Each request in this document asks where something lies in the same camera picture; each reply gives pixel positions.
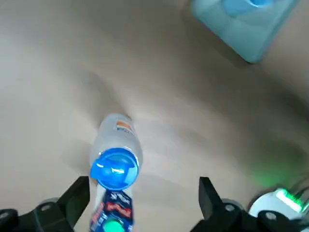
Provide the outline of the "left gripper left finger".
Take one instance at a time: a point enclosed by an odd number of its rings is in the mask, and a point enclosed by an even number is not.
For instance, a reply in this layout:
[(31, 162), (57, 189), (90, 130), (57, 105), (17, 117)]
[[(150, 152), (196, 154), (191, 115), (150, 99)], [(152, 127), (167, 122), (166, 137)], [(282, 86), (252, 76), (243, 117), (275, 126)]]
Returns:
[(2, 232), (72, 232), (90, 202), (88, 176), (78, 177), (59, 197), (41, 202), (19, 215), (16, 209), (0, 210)]

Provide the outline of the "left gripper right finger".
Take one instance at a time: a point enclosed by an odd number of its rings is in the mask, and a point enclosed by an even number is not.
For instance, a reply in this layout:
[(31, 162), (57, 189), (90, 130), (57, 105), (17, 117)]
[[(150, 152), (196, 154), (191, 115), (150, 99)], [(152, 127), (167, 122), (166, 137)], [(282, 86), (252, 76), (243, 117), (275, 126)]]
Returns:
[(287, 190), (261, 195), (245, 210), (238, 202), (222, 199), (208, 177), (200, 177), (198, 202), (203, 219), (195, 232), (307, 232), (309, 207)]

